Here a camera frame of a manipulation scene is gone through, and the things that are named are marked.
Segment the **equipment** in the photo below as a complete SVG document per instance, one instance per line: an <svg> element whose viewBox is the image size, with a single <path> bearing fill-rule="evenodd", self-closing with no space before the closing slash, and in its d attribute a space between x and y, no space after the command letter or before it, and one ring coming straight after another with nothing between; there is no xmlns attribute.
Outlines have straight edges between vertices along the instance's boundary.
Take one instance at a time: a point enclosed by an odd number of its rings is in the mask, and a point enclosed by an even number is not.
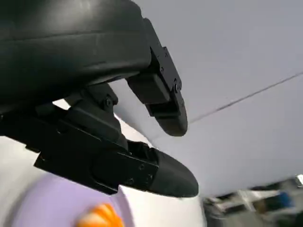
<svg viewBox="0 0 303 227"><path fill-rule="evenodd" d="M108 82L129 87L171 136L187 131L182 83L152 24L130 0L22 0L0 8L0 134L39 153L35 166L113 194L120 184L198 194L172 157L121 133ZM64 98L63 110L52 101Z"/></svg>

